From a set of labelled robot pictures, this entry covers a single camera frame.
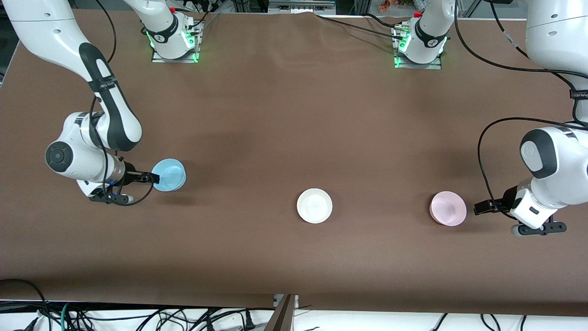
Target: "metal frame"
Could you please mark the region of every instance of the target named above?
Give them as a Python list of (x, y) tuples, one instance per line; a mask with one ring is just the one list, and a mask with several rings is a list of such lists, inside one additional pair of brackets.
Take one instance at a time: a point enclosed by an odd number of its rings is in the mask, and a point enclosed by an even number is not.
[(284, 295), (263, 331), (291, 331), (295, 309), (296, 295)]

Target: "table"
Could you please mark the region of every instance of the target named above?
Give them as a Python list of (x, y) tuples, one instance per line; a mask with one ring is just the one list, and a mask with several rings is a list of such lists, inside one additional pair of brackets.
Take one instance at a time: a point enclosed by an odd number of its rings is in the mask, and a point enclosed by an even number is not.
[[(109, 54), (103, 13), (75, 15)], [(313, 14), (221, 15), (200, 63), (152, 64), (135, 14), (112, 17), (111, 67), (144, 132), (122, 155), (146, 171), (177, 158), (186, 185), (124, 208), (90, 203), (54, 174), (45, 149), (92, 96), (73, 72), (19, 46), (0, 89), (1, 277), (32, 280), (54, 300), (254, 307), (297, 293), (314, 309), (587, 314), (588, 205), (556, 213), (569, 229), (547, 237), (515, 237), (497, 214), (470, 213), (458, 227), (428, 215), (439, 191), (470, 211), (488, 198), (476, 159), (488, 123), (571, 119), (557, 78), (486, 65), (457, 38), (441, 71), (395, 69), (387, 38)], [(460, 27), (481, 55), (532, 65), (494, 22)], [(505, 27), (523, 43), (524, 22)], [(518, 146), (534, 127), (488, 132), (482, 157), (496, 195), (529, 176)], [(296, 213), (310, 187), (333, 199), (322, 224)]]

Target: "blue bowl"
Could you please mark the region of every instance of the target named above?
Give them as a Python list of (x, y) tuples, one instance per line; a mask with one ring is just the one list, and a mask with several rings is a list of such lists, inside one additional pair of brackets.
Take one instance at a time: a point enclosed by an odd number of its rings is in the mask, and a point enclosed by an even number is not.
[(161, 160), (151, 172), (159, 175), (159, 184), (153, 185), (159, 191), (175, 191), (186, 182), (186, 170), (180, 161), (173, 158)]

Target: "pink bowl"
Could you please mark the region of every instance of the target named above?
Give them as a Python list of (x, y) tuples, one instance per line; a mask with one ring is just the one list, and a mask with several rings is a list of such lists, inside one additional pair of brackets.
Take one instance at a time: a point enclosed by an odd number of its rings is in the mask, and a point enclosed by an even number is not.
[(449, 191), (437, 193), (429, 206), (431, 216), (438, 223), (447, 226), (460, 225), (466, 219), (466, 203), (457, 194)]

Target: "connector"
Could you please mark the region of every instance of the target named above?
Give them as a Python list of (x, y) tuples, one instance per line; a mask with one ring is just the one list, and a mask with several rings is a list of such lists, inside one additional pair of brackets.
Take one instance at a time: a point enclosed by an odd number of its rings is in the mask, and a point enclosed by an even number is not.
[(23, 331), (33, 331), (33, 329), (35, 328), (36, 321), (38, 319), (38, 317), (35, 318), (31, 323), (29, 323), (29, 325), (26, 326), (26, 328)]
[(255, 324), (253, 324), (253, 321), (251, 320), (251, 313), (246, 310), (245, 311), (245, 331), (250, 331), (255, 329)]

